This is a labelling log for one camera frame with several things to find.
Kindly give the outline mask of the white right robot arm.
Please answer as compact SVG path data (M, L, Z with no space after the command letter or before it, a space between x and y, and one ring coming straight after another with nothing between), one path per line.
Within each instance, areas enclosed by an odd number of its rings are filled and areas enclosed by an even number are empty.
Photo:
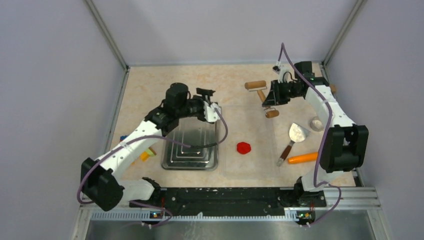
M313 192L321 191L344 172L363 165L369 130L347 116L327 79L313 72L312 62L297 62L294 67L294 79L288 80L286 74L289 71L280 62L273 66L278 79L271 81L262 106L285 105L291 99L302 97L312 106L324 126L315 167L298 179L302 187L293 192L294 202L307 206L314 198Z

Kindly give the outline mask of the steel rectangular tray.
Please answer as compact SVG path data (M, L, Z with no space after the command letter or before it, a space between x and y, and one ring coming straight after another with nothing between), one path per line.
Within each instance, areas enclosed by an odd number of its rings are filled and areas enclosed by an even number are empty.
M183 118L168 138L184 145L166 141L161 167L165 170L213 171L218 167L221 122L208 123L196 117Z

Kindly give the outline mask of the small wooden block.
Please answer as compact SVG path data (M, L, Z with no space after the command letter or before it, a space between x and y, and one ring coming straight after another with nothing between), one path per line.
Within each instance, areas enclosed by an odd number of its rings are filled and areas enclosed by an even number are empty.
M334 84L330 84L329 87L332 94L335 94L337 92L337 87Z

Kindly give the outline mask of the orange carrot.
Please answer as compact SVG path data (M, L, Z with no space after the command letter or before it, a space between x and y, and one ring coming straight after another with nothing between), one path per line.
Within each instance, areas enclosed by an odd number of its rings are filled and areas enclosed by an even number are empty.
M313 162L317 160L318 155L319 155L318 152L312 152L312 153L292 156L288 158L288 164L294 165L294 164Z

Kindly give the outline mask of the colourful toy block stack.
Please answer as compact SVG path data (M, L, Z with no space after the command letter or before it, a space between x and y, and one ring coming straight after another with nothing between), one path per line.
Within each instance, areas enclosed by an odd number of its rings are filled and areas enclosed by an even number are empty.
M119 137L119 142L122 142L128 135L122 135ZM139 159L143 162L145 162L146 160L148 160L150 157L154 157L156 156L157 153L156 151L152 148L149 147L146 151L144 151L140 156Z

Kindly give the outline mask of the red dough piece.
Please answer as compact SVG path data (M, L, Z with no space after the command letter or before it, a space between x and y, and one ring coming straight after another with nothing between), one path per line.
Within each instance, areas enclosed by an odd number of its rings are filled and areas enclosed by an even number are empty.
M237 145L236 145L236 151L241 155L248 154L248 153L251 152L251 150L252 150L252 147L247 142L242 141L242 142L237 143Z

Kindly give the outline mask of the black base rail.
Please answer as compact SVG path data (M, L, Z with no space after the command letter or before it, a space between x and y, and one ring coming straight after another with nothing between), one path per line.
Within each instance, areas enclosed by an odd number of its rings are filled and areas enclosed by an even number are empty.
M169 187L155 190L140 203L165 208L174 216L283 216L286 208L326 207L323 191L303 193L292 187Z

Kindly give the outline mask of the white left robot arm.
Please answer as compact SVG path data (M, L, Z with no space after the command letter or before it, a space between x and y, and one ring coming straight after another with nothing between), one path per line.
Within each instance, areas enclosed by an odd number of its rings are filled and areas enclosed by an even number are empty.
M96 204L104 211L118 205L125 194L119 183L126 169L159 140L190 149L205 149L219 145L219 141L203 145L179 142L167 135L180 119L197 118L214 124L221 119L221 108L211 97L212 89L196 88L191 95L186 84L175 82L165 92L165 98L152 109L123 141L96 159L88 157L81 164L80 185L76 198L81 205Z

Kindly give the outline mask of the aluminium frame rail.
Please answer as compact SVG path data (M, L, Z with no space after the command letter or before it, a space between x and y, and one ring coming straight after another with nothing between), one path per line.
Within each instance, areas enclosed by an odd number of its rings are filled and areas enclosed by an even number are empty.
M290 187L164 188L151 207L138 201L103 211L83 206L74 240L391 240L373 187L325 188L299 204Z

